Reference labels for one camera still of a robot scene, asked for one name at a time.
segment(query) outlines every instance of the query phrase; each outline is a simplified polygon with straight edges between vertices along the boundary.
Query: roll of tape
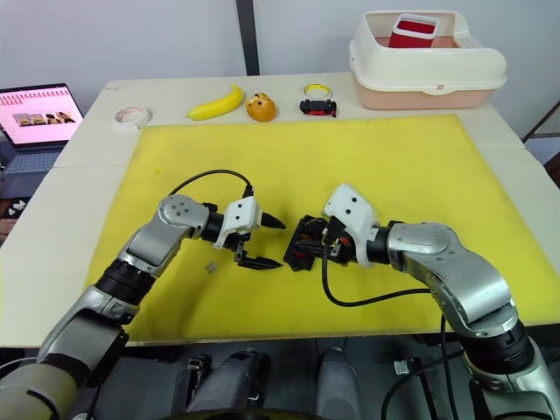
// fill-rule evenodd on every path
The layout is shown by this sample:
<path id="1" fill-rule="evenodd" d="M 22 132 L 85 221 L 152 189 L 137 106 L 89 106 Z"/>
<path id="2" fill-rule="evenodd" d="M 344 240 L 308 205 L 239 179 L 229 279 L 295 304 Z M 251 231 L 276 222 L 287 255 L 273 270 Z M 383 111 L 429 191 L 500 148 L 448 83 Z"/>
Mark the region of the roll of tape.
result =
<path id="1" fill-rule="evenodd" d="M 133 105 L 116 112 L 115 123 L 125 129 L 140 130 L 151 119 L 151 112 L 145 106 Z"/>
<path id="2" fill-rule="evenodd" d="M 320 95 L 310 94 L 310 92 L 320 92 Z M 312 101 L 325 101 L 331 99 L 333 90 L 323 83 L 312 83 L 311 85 L 304 86 L 303 88 L 304 99 Z"/>

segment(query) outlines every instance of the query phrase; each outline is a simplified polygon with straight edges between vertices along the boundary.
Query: black cable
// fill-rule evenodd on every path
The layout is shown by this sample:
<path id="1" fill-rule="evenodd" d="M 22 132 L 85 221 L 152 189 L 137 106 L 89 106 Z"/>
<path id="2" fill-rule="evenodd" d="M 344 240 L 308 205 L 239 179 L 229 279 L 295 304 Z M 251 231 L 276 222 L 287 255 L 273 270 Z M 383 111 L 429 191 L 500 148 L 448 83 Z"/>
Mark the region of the black cable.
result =
<path id="1" fill-rule="evenodd" d="M 385 398 L 383 398 L 383 404 L 381 405 L 381 420 L 387 420 L 387 411 L 389 409 L 389 403 L 391 402 L 391 398 L 396 393 L 396 391 L 404 383 L 406 383 L 410 378 L 413 378 L 415 376 L 419 376 L 423 371 L 425 371 L 427 369 L 430 369 L 430 368 L 433 368 L 434 366 L 437 366 L 440 363 L 444 363 L 445 361 L 450 361 L 451 359 L 455 359 L 456 357 L 459 357 L 462 354 L 463 354 L 463 350 L 458 350 L 455 353 L 448 354 L 446 357 L 435 359 L 434 361 L 431 361 L 430 363 L 426 363 L 425 365 L 423 365 L 422 367 L 417 369 L 412 374 L 407 374 L 402 379 L 395 382 L 395 384 L 391 387 L 391 389 L 385 395 Z"/>
<path id="2" fill-rule="evenodd" d="M 374 304 L 376 302 L 381 302 L 382 300 L 398 298 L 399 296 L 413 295 L 415 293 L 430 293 L 430 289 L 408 289 L 408 290 L 395 291 L 393 293 L 388 293 L 387 295 L 371 297 L 369 299 L 358 300 L 355 302 L 344 302 L 342 300 L 338 300 L 335 296 L 333 296 L 331 290 L 329 289 L 329 282 L 328 282 L 327 270 L 326 270 L 326 266 L 329 261 L 328 257 L 329 257 L 329 246 L 325 245 L 325 247 L 323 248 L 323 264 L 321 270 L 321 274 L 323 278 L 323 291 L 325 291 L 326 296 L 335 305 L 344 306 L 346 308 L 353 308 L 355 306 L 369 305 L 369 304 Z"/>
<path id="3" fill-rule="evenodd" d="M 445 382 L 447 382 L 447 397 L 449 398 L 449 406 L 453 420 L 459 420 L 457 405 L 455 404 L 455 396 L 453 395 L 452 370 L 449 367 L 447 357 L 447 345 L 445 343 L 445 317 L 441 316 L 441 357 L 444 359 Z"/>
<path id="4" fill-rule="evenodd" d="M 534 417 L 541 418 L 542 420 L 553 420 L 552 416 L 538 411 L 510 411 L 509 413 L 499 414 L 494 417 L 494 420 L 503 420 L 510 417 Z"/>
<path id="5" fill-rule="evenodd" d="M 190 177 L 189 179 L 187 179 L 186 181 L 181 182 L 179 185 L 177 185 L 175 188 L 173 188 L 171 190 L 171 192 L 169 193 L 169 195 L 173 195 L 176 194 L 181 188 L 183 188 L 184 186 L 186 186 L 187 184 L 192 183 L 193 181 L 196 181 L 197 179 L 200 179 L 202 177 L 205 177 L 206 175 L 212 175 L 214 173 L 228 173 L 229 175 L 233 175 L 239 179 L 242 179 L 243 181 L 245 181 L 245 184 L 247 184 L 247 188 L 248 189 L 252 189 L 253 186 L 251 185 L 251 183 L 249 182 L 249 180 L 244 176 L 241 175 L 239 172 L 236 171 L 230 171 L 229 169 L 212 169 L 211 171 L 204 171 L 199 173 L 198 175 L 194 175 L 193 177 Z"/>
<path id="6" fill-rule="evenodd" d="M 99 394 L 102 391 L 102 385 L 100 384 L 95 391 L 94 399 L 89 404 L 89 409 L 87 409 L 86 420 L 91 420 L 91 417 L 94 415 L 95 405 L 97 405 L 97 400 L 99 399 Z"/>

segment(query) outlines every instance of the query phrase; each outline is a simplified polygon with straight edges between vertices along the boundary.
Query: yellow foam mat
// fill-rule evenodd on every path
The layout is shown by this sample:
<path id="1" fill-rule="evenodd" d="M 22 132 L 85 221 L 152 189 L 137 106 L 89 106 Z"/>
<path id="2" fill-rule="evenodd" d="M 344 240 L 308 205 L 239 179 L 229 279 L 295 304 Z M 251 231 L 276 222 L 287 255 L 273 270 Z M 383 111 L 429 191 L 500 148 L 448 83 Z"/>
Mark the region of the yellow foam mat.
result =
<path id="1" fill-rule="evenodd" d="M 321 120 L 248 125 L 149 127 L 130 160 L 94 253 L 94 283 L 132 233 L 151 219 L 178 183 L 228 168 L 255 185 L 263 210 L 286 230 L 262 227 L 246 249 L 282 261 L 298 221 L 320 215 L 329 194 L 350 182 L 377 208 L 381 222 L 439 221 L 489 260 L 509 282 L 527 324 L 560 318 L 560 280 L 509 197 L 455 115 L 386 120 Z M 213 175 L 182 190 L 225 205 L 244 184 Z M 216 270 L 207 269 L 215 264 Z M 390 267 L 329 264 L 332 291 L 357 300 L 422 287 Z M 229 250 L 183 241 L 128 331 L 132 340 L 240 339 L 436 331 L 430 295 L 359 308 L 330 303 L 320 261 L 311 272 L 237 267 Z"/>

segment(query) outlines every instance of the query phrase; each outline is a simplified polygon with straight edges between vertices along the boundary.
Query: laptop keyboard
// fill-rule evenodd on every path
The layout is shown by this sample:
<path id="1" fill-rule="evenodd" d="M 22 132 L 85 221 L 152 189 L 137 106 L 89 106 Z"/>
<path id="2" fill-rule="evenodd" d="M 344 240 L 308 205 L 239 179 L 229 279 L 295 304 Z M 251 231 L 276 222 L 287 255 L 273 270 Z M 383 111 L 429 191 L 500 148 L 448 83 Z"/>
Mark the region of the laptop keyboard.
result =
<path id="1" fill-rule="evenodd" d="M 28 153 L 17 155 L 8 165 L 4 174 L 26 173 L 26 172 L 47 172 L 50 170 L 54 161 L 60 153 L 58 151 L 48 153 Z"/>

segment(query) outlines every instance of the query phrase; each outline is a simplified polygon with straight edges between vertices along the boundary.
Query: banana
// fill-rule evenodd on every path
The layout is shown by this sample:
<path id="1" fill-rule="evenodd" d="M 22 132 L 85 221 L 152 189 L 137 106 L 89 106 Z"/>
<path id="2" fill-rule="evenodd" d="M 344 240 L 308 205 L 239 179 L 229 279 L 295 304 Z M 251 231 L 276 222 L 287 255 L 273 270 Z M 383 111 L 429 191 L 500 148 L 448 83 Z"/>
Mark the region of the banana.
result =
<path id="1" fill-rule="evenodd" d="M 231 85 L 231 92 L 216 101 L 204 103 L 191 109 L 186 116 L 192 120 L 206 120 L 215 116 L 221 116 L 236 109 L 243 102 L 245 93 L 237 85 Z"/>

